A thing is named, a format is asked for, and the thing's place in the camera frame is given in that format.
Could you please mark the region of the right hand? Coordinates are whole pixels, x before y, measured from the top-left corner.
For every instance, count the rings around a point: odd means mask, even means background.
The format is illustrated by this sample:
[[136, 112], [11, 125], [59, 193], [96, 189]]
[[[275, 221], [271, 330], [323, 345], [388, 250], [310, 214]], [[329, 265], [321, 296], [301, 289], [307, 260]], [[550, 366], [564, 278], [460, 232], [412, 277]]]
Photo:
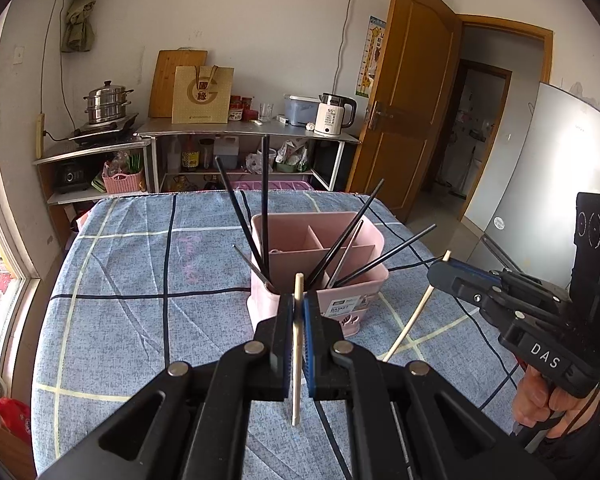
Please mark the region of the right hand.
[[594, 391], [584, 399], [578, 399], [559, 387], [549, 393], [548, 383], [542, 374], [528, 365], [524, 378], [518, 384], [512, 410], [516, 422], [528, 428], [533, 428], [538, 422], [545, 422], [553, 412], [563, 412], [557, 425], [546, 434], [547, 439], [556, 440], [567, 430], [570, 422], [577, 418], [577, 414], [589, 400], [592, 403], [573, 424], [570, 434], [579, 432], [584, 427], [600, 430], [600, 399]]

